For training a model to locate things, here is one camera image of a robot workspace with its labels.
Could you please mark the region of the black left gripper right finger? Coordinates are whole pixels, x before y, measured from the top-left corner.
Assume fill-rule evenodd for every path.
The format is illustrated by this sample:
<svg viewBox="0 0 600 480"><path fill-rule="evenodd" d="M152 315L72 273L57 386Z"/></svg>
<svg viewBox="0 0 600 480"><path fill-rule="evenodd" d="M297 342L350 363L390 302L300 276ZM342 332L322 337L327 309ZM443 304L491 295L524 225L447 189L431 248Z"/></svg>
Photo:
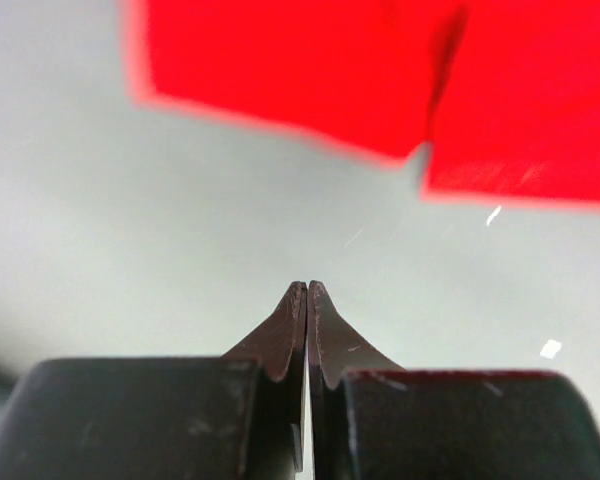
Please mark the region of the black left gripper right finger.
<svg viewBox="0 0 600 480"><path fill-rule="evenodd" d="M600 479L600 431L565 376L411 370L307 293L318 479Z"/></svg>

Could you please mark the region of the red t shirt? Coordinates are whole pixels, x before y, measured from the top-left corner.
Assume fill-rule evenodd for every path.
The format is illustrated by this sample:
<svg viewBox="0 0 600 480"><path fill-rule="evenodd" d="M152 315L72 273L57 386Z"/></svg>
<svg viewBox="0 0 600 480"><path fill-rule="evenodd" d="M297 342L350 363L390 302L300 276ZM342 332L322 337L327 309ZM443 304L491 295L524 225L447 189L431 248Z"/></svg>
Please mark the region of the red t shirt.
<svg viewBox="0 0 600 480"><path fill-rule="evenodd" d="M306 134L423 193L600 206L600 1L124 1L137 101Z"/></svg>

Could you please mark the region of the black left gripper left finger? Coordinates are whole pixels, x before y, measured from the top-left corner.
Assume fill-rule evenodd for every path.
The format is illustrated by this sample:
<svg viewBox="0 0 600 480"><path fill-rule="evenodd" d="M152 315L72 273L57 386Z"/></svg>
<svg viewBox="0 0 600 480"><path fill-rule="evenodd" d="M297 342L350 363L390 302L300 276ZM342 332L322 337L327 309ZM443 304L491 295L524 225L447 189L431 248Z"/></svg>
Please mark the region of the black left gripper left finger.
<svg viewBox="0 0 600 480"><path fill-rule="evenodd" d="M216 357L65 358L17 384L0 479L292 479L303 469L307 287Z"/></svg>

